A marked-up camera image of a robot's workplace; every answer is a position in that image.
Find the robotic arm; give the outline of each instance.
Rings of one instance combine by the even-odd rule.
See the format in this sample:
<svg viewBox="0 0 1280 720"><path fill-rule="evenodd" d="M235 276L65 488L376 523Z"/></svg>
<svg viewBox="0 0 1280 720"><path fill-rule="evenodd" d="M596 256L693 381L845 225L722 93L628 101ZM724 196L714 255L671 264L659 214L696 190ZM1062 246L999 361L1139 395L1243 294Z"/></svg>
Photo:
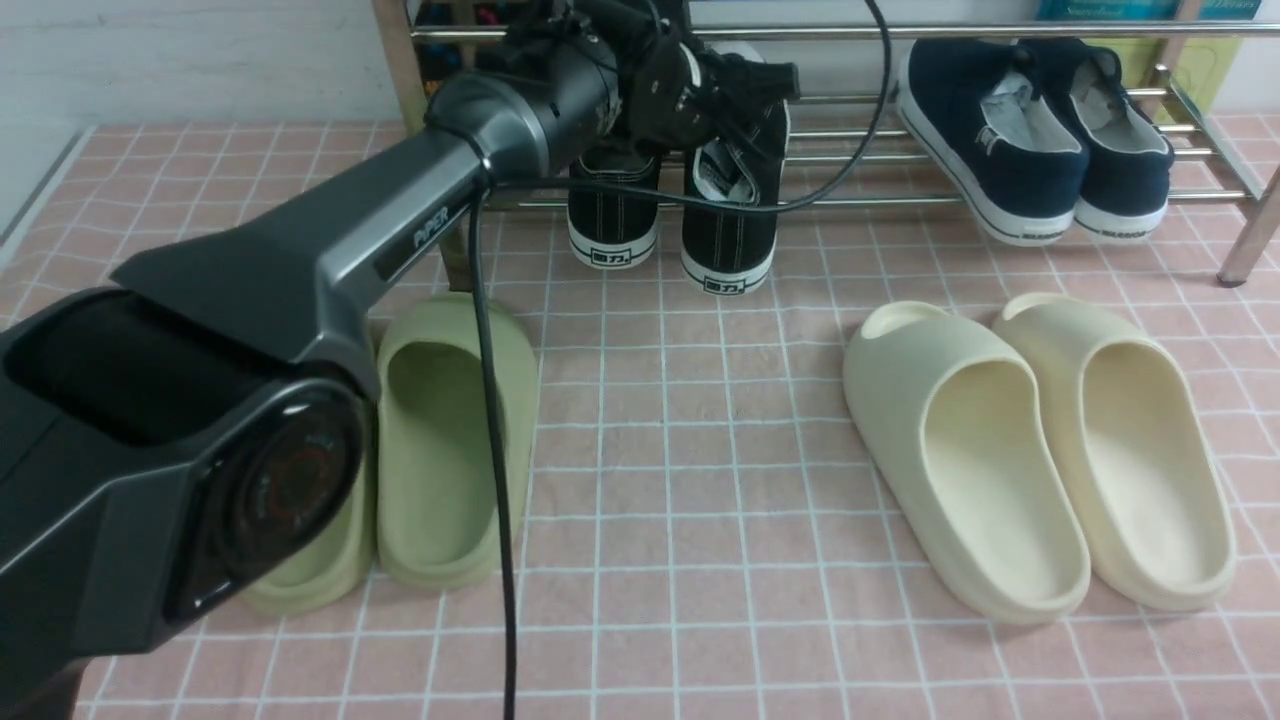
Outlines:
<svg viewBox="0 0 1280 720"><path fill-rule="evenodd" d="M678 24L535 3L425 132L0 333L0 719L69 717L90 659L155 650L320 533L380 392L365 315L483 193L718 132L719 64ZM799 95L794 65L744 72Z"/></svg>

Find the metal rail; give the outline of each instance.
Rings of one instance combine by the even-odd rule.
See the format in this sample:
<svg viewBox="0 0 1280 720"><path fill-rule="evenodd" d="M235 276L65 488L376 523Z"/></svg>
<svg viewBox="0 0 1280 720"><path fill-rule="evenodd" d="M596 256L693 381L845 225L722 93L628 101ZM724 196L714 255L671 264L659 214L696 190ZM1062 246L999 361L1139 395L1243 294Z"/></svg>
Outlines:
<svg viewBox="0 0 1280 720"><path fill-rule="evenodd" d="M406 124L410 131L417 129L415 126L421 118L421 108L425 99L421 87L412 87L407 82L417 72L416 63L404 47L411 44L456 42L463 50L472 53L475 45L494 42L506 32L499 26L453 26L453 27L412 27L403 14L403 6L397 5L398 0L371 0L375 9L379 9L379 32L387 47L388 64L392 68L393 78L401 77L402 82L396 85L397 97L404 111ZM1176 150L1179 160L1206 161L1213 170L1225 190L1202 191L1176 191L1170 195L1170 202L1179 204L1233 204L1244 214L1247 223L1236 237L1231 252L1228 255L1219 272L1219 281L1226 287L1235 287L1248 278L1249 272L1257 264L1271 237L1280 229L1280 172L1275 173L1266 187L1253 179L1247 164L1225 142L1215 128L1206 123L1196 104L1185 91L1178 87L1172 73L1167 68L1176 67L1178 56L1181 54L1185 40L1190 37L1280 37L1280 23L1266 22L1206 22L1194 20L1203 5L1203 0L1181 0L1176 19L1166 22L1089 22L1089 23L1064 23L1064 22L1027 22L1007 24L896 24L888 28L892 40L928 40L943 37L983 37L983 38L1021 38L1021 37L1089 37L1089 38L1124 38L1124 37L1152 37L1162 38L1160 60L1161 65L1152 77L1156 87L1140 87L1130 90L1129 95L1139 101L1140 106L1155 117L1156 110L1166 108L1176 120L1165 124L1160 129L1169 136L1183 136L1192 140L1193 147L1180 147ZM463 12L461 18L472 18L472 13ZM698 35L704 40L746 40L746 41L873 41L879 38L879 29L874 26L864 24L823 24L823 26L710 26L699 27ZM849 95L812 95L801 97L795 105L867 105L874 104L878 97L874 94L849 94ZM858 141L867 136L865 129L840 128L840 129L812 129L796 131L792 140L800 141ZM905 140L908 133L897 128L886 128L877 133L877 140ZM827 150L820 154L804 154L790 158L791 163L800 165L838 165L845 161L838 152ZM916 163L925 156L913 149L884 149L884 151L869 154L864 160L877 164ZM508 210L554 210L564 206L563 196L541 195L524 202L500 204L500 199L494 209ZM838 197L826 199L815 202L815 206L824 209L872 209L872 208L922 208L932 205L956 205L963 202L960 197L951 195L925 195L925 196L883 196L883 197ZM673 209L675 204L662 204L663 209ZM466 255L461 236L451 237L440 245L444 265L452 290L470 290L470 274L467 273Z"/></svg>
<svg viewBox="0 0 1280 720"><path fill-rule="evenodd" d="M1239 202L1247 200L1248 192L1243 190L1196 190L1179 191L1169 196L1170 202L1180 205L1221 205L1224 202ZM872 208L914 208L916 205L961 205L964 199L959 195L886 195L878 197L827 197L814 202L815 208L833 208L841 210L867 210ZM490 206L493 210L520 211L520 210L563 210L564 199L539 197L535 200L522 200L520 202L495 201ZM678 202L659 202L660 210L678 210Z"/></svg>
<svg viewBox="0 0 1280 720"><path fill-rule="evenodd" d="M813 40L877 40L874 26L710 26L696 28L703 40L750 41L813 41ZM415 27L415 42L495 42L507 28L503 26ZM893 40L931 40L940 37L988 37L1014 40L1020 37L1280 37L1280 23L1238 20L1198 22L1106 22L1106 23L1010 23L1010 24L895 24L888 28Z"/></svg>

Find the cream slide sandal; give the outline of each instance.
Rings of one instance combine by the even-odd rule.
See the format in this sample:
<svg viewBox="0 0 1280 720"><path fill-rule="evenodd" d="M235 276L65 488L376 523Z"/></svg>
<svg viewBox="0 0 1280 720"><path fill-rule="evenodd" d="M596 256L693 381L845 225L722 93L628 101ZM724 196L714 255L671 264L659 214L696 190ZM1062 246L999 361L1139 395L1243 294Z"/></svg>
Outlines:
<svg viewBox="0 0 1280 720"><path fill-rule="evenodd" d="M358 585L374 565L376 491L367 456L351 496L320 536L241 593L268 615L300 615L335 602Z"/></svg>
<svg viewBox="0 0 1280 720"><path fill-rule="evenodd" d="M378 550L397 580L447 589L498 566L498 501L470 293L431 297L392 320L378 354L383 398ZM524 518L538 421L538 359L490 304L512 533Z"/></svg>
<svg viewBox="0 0 1280 720"><path fill-rule="evenodd" d="M845 398L951 592L1044 623L1089 585L1080 527L1041 432L1036 378L989 329L925 302L879 307L845 354Z"/></svg>
<svg viewBox="0 0 1280 720"><path fill-rule="evenodd" d="M1098 575L1160 610L1222 597L1235 536L1172 356L1128 322L1062 295L1011 300L995 332L1036 370L1048 445Z"/></svg>

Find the shoe logo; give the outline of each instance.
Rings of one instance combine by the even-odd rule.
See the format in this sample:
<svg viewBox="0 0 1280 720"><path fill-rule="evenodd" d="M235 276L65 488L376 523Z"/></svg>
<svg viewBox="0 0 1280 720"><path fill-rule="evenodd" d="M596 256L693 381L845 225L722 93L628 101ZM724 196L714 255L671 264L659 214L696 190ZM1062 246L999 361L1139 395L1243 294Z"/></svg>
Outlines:
<svg viewBox="0 0 1280 720"><path fill-rule="evenodd" d="M722 282L705 278L703 279L703 290L712 295L744 295L746 293L746 281Z"/></svg>
<svg viewBox="0 0 1280 720"><path fill-rule="evenodd" d="M978 131L978 138L974 141L987 149L987 156L989 158L996 150L996 142L1000 140L1000 133L996 128L987 126Z"/></svg>
<svg viewBox="0 0 1280 720"><path fill-rule="evenodd" d="M591 249L591 264L599 265L602 268L618 268L622 265L630 265L631 259L632 255L630 249L613 250L613 251Z"/></svg>

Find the shoe insole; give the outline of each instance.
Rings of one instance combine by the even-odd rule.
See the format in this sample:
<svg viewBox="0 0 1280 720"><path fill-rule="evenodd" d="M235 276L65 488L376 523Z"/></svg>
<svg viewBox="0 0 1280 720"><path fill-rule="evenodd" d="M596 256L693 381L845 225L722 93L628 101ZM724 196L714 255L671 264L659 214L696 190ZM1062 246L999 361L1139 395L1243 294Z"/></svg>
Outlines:
<svg viewBox="0 0 1280 720"><path fill-rule="evenodd" d="M1061 597L1080 575L1032 393L1018 365L972 365L938 389L924 425L938 503L991 582L1027 603Z"/></svg>
<svg viewBox="0 0 1280 720"><path fill-rule="evenodd" d="M352 489L352 492L360 491L358 486ZM342 510L329 523L329 527L316 539L311 541L311 543L269 573L265 582L275 587L301 585L329 571L334 565L334 560L342 553L347 536L351 532L351 521L355 514L352 505L351 501L344 502Z"/></svg>
<svg viewBox="0 0 1280 720"><path fill-rule="evenodd" d="M498 497L480 360L448 345L410 345L392 357L387 384L379 512L398 536L416 536L397 548L402 561L460 560L480 544Z"/></svg>
<svg viewBox="0 0 1280 720"><path fill-rule="evenodd" d="M1079 143L1044 104L1032 100L1033 87L1027 76L1010 72L991 95L982 100L982 114L991 129L1006 142L1030 152L1079 150Z"/></svg>
<svg viewBox="0 0 1280 720"><path fill-rule="evenodd" d="M1169 587L1228 562L1230 534L1176 370L1156 350L1116 345L1084 374L1085 443L1097 486L1137 564Z"/></svg>
<svg viewBox="0 0 1280 720"><path fill-rule="evenodd" d="M755 202L755 184L733 158L727 142L708 142L695 152L695 158L694 186L703 197L717 202Z"/></svg>
<svg viewBox="0 0 1280 720"><path fill-rule="evenodd" d="M1097 61L1089 61L1075 70L1071 100L1076 115L1098 143L1121 152L1164 150L1164 143L1152 138L1149 128L1140 128L1129 104L1115 91Z"/></svg>

